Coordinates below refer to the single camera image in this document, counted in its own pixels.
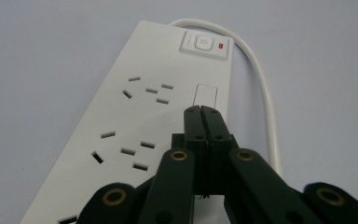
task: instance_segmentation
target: gray tabletop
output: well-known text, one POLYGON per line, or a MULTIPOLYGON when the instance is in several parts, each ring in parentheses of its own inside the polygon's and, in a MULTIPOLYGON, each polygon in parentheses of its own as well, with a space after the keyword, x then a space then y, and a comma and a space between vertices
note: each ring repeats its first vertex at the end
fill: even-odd
MULTIPOLYGON (((241 36, 275 100, 285 181, 358 199, 358 1, 0 1, 0 223, 19 223, 138 21, 241 36)), ((234 52, 228 127, 267 157, 261 95, 234 52)))

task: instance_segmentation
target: power switch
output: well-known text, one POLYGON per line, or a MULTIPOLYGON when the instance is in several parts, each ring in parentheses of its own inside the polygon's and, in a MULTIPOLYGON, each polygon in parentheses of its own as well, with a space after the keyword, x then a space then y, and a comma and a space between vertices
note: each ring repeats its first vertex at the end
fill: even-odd
POLYGON ((196 48, 202 50, 212 49, 213 38, 207 35, 198 35, 196 41, 196 48))

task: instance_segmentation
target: white cable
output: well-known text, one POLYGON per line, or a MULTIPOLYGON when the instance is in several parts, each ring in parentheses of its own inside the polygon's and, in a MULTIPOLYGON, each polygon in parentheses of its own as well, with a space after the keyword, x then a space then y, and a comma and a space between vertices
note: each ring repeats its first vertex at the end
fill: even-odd
POLYGON ((235 44, 240 47, 240 49, 249 59, 257 77, 257 81, 260 86, 261 95, 263 98, 268 145, 268 163, 280 177, 283 177, 281 155, 278 146, 277 124, 275 119, 274 104, 272 101, 271 93, 269 91, 269 84, 267 83, 266 76, 264 75, 263 69, 261 68, 260 63, 258 62, 252 50, 239 36, 237 36, 233 32, 229 31, 225 27, 208 21, 201 21, 196 19, 182 19, 178 21, 173 21, 171 25, 177 27, 199 27, 217 32, 220 35, 229 36, 234 39, 235 44))

